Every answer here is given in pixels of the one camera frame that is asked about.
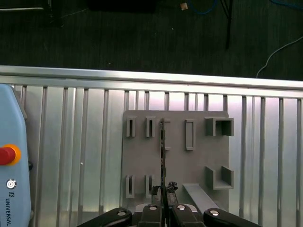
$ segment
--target white cable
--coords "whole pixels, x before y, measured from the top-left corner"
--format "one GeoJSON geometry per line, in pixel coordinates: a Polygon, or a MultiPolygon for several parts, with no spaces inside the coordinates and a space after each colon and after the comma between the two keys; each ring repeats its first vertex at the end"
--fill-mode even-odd
{"type": "Polygon", "coordinates": [[[299,38],[299,39],[297,39],[297,40],[291,42],[291,43],[288,43],[288,44],[282,46],[281,48],[279,48],[279,49],[277,49],[275,52],[273,52],[273,53],[270,55],[270,57],[267,59],[266,64],[258,71],[256,78],[258,78],[259,73],[260,73],[263,69],[265,69],[265,68],[267,67],[269,60],[271,59],[271,57],[272,57],[275,53],[277,53],[278,51],[284,49],[285,47],[288,47],[288,46],[290,46],[290,45],[292,45],[292,44],[294,44],[294,43],[300,41],[301,39],[303,39],[303,36],[302,36],[301,38],[299,38]]]}

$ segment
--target gray slot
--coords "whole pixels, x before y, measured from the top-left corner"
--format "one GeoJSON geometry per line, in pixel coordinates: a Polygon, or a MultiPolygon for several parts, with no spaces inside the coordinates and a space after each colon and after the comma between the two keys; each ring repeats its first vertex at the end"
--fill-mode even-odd
{"type": "Polygon", "coordinates": [[[164,119],[164,130],[165,130],[165,150],[170,150],[171,148],[171,126],[170,126],[170,119],[164,119]]]}
{"type": "Polygon", "coordinates": [[[194,119],[185,120],[185,131],[186,131],[186,150],[196,149],[196,122],[194,119]]]}
{"type": "Polygon", "coordinates": [[[204,192],[199,184],[185,183],[183,186],[202,214],[209,208],[218,208],[217,204],[204,192]]]}
{"type": "Polygon", "coordinates": [[[135,175],[127,175],[126,176],[126,182],[125,182],[125,193],[127,199],[133,199],[134,198],[134,181],[135,181],[135,175]]]}
{"type": "Polygon", "coordinates": [[[217,178],[216,176],[218,175],[215,170],[207,166],[205,167],[205,180],[207,187],[212,190],[233,189],[234,172],[232,170],[222,166],[219,174],[221,178],[217,178]]]}
{"type": "Polygon", "coordinates": [[[155,179],[154,175],[145,175],[145,188],[146,188],[145,197],[147,199],[152,198],[152,187],[153,187],[154,179],[155,179]]]}
{"type": "Polygon", "coordinates": [[[135,137],[136,117],[128,117],[126,120],[126,137],[135,137]]]}
{"type": "Polygon", "coordinates": [[[205,118],[206,136],[233,136],[233,118],[205,118]]]}
{"type": "Polygon", "coordinates": [[[155,117],[146,117],[146,137],[155,137],[155,117]]]}

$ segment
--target universal robots logo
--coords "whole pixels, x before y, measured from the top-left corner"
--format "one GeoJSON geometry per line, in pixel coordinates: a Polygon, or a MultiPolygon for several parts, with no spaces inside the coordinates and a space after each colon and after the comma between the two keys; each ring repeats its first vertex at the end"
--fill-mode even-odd
{"type": "Polygon", "coordinates": [[[6,226],[11,225],[10,199],[15,197],[14,192],[9,192],[9,197],[5,199],[6,226]]]}

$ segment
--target screw head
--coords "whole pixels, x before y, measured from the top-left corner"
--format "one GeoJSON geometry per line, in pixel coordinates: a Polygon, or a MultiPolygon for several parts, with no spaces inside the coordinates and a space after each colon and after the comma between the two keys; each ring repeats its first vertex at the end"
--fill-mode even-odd
{"type": "Polygon", "coordinates": [[[211,210],[210,213],[211,213],[213,216],[218,216],[218,215],[219,215],[219,212],[216,211],[216,210],[211,210]]]}
{"type": "Polygon", "coordinates": [[[126,213],[124,212],[124,211],[120,211],[119,213],[118,213],[118,215],[119,216],[124,216],[126,213]]]}
{"type": "Polygon", "coordinates": [[[6,182],[6,186],[7,186],[8,189],[14,189],[17,186],[17,182],[14,179],[9,179],[6,182]]]}
{"type": "Polygon", "coordinates": [[[156,209],[157,209],[156,206],[153,206],[153,205],[150,206],[150,210],[156,210],[156,209]]]}
{"type": "Polygon", "coordinates": [[[177,206],[177,208],[178,208],[179,210],[185,210],[185,206],[183,206],[183,205],[179,205],[179,206],[177,206]]]}

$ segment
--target light blue robot controller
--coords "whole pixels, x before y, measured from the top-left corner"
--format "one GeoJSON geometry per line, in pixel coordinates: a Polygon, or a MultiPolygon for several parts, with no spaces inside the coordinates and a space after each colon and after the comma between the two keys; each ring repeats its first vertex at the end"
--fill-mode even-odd
{"type": "Polygon", "coordinates": [[[27,227],[31,215],[25,113],[0,84],[0,227],[27,227]]]}

